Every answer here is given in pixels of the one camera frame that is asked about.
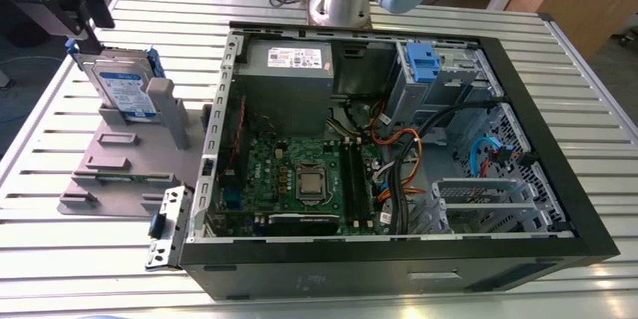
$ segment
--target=sticker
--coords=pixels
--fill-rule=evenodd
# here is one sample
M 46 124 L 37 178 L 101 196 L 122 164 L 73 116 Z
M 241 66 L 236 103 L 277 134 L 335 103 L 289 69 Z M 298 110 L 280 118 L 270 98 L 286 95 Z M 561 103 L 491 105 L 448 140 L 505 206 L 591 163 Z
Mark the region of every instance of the sticker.
M 388 116 L 385 116 L 385 114 L 381 113 L 381 114 L 379 114 L 379 121 L 380 121 L 381 123 L 384 123 L 385 125 L 388 125 L 391 119 L 389 119 Z
M 320 50 L 270 48 L 268 50 L 268 67 L 320 69 Z
M 389 224 L 391 219 L 392 219 L 392 215 L 389 213 L 380 212 L 379 222 L 381 222 L 383 224 Z
M 130 182 L 132 180 L 128 177 L 97 177 L 101 181 L 117 181 L 117 182 Z
M 148 118 L 156 115 L 156 107 L 141 90 L 144 80 L 137 74 L 100 72 L 104 89 L 124 115 Z

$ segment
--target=blue clip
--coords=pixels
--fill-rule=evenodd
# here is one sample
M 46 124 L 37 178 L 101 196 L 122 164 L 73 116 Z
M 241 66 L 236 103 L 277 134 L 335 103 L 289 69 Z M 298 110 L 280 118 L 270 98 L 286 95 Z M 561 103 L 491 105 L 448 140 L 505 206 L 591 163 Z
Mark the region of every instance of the blue clip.
M 440 72 L 440 57 L 431 45 L 407 43 L 407 59 L 415 72 L 415 82 L 433 82 Z

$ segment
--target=slotted aluminum table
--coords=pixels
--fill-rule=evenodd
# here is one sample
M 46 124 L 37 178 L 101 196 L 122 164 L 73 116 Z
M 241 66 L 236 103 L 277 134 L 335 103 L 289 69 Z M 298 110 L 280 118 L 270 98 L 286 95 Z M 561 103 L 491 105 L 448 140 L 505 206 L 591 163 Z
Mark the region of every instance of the slotted aluminum table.
M 214 98 L 230 20 L 301 24 L 300 4 L 266 0 L 112 0 L 106 46 L 161 54 L 174 97 Z M 501 294 L 214 303 L 182 272 L 145 273 L 148 220 L 57 213 L 100 123 L 96 96 L 69 58 L 0 163 L 0 313 L 114 313 L 208 318 L 627 318 L 638 312 L 636 128 L 557 27 L 533 14 L 372 7 L 375 28 L 497 37 L 520 73 L 621 254 Z M 174 312 L 164 313 L 170 318 Z

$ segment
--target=green circuit board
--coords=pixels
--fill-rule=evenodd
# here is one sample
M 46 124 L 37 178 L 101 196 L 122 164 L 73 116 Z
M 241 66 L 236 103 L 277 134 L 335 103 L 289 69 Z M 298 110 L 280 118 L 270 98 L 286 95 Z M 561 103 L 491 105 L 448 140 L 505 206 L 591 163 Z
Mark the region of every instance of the green circuit board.
M 344 195 L 340 176 L 339 141 L 306 139 L 260 139 L 252 142 L 248 154 L 246 181 L 241 212 L 289 212 L 333 214 L 340 217 L 340 234 L 375 234 L 376 226 L 355 228 L 344 220 Z M 367 175 L 377 159 L 376 146 L 361 145 Z M 297 198 L 297 172 L 312 166 L 324 173 L 324 199 L 302 202 Z M 372 203 L 371 188 L 367 187 Z

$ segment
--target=motherboard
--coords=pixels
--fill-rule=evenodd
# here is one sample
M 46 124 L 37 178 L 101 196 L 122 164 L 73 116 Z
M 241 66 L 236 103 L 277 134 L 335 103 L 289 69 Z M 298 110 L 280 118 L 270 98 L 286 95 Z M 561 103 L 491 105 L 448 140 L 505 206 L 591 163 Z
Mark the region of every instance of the motherboard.
M 224 188 L 218 235 L 373 235 L 373 144 L 313 139 L 252 140 L 242 190 Z

